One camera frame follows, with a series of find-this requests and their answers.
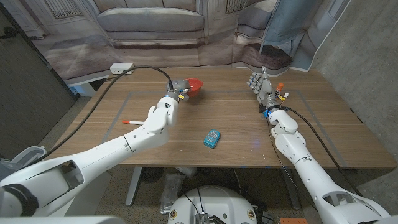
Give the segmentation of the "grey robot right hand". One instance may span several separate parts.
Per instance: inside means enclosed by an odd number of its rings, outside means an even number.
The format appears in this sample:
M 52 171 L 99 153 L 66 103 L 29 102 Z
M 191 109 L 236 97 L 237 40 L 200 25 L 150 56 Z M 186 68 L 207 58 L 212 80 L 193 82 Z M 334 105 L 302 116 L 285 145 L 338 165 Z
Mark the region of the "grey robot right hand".
M 267 69 L 265 66 L 262 66 L 261 73 L 253 72 L 246 84 L 256 95 L 256 99 L 259 102 L 260 112 L 263 112 L 266 109 L 274 109 L 279 105 L 277 103 L 272 84 L 268 80 Z

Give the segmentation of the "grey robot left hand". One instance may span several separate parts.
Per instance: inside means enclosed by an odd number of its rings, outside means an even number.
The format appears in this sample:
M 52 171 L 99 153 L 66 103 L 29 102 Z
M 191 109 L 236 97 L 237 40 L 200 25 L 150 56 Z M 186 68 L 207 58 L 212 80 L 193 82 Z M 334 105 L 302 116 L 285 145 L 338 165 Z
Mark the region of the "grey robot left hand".
M 166 96 L 175 99 L 176 101 L 186 101 L 190 97 L 188 96 L 188 91 L 190 90 L 190 84 L 187 79 L 176 79 L 172 80 L 173 88 L 170 88 L 166 84 Z

